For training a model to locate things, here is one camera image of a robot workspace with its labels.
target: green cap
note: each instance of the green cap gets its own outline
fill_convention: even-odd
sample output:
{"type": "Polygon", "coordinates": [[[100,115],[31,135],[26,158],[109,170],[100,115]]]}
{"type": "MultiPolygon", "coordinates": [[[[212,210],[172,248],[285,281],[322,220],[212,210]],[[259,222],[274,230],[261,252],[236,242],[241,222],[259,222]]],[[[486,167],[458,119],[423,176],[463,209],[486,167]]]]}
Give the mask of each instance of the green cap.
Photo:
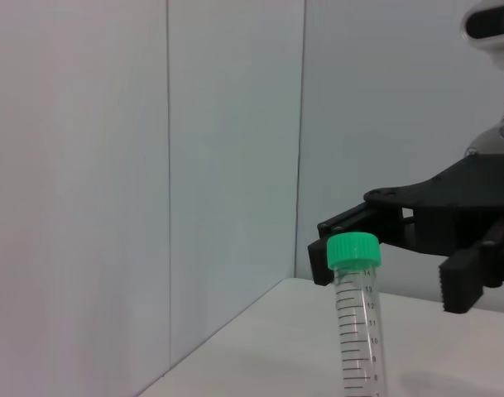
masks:
{"type": "Polygon", "coordinates": [[[352,232],[327,241],[327,262],[331,270],[362,271],[381,265],[378,239],[369,233],[352,232]]]}

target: table surface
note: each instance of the table surface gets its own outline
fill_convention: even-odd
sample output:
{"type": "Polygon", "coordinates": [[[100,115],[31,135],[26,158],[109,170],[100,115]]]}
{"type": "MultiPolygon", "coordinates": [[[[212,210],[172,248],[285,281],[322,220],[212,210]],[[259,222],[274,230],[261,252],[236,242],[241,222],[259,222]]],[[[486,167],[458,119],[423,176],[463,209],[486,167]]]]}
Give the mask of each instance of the table surface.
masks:
{"type": "MultiPolygon", "coordinates": [[[[504,397],[504,313],[381,294],[389,395],[504,397]]],[[[278,284],[142,397],[339,397],[332,286],[278,284]]]]}

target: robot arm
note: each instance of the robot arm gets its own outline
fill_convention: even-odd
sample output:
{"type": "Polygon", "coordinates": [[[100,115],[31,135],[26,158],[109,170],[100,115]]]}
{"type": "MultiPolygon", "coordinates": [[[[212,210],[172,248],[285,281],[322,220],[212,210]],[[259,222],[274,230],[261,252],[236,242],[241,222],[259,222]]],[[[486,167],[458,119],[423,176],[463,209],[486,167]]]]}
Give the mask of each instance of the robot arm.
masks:
{"type": "MultiPolygon", "coordinates": [[[[504,69],[504,1],[484,1],[463,19],[463,36],[504,69]]],[[[327,285],[326,242],[343,232],[370,232],[380,242],[448,256],[439,267],[444,309],[466,313],[483,287],[504,281],[504,116],[467,149],[465,158],[411,186],[374,189],[364,203],[318,225],[309,245],[314,282],[327,285]],[[402,209],[413,210],[403,218],[402,209]]]]}

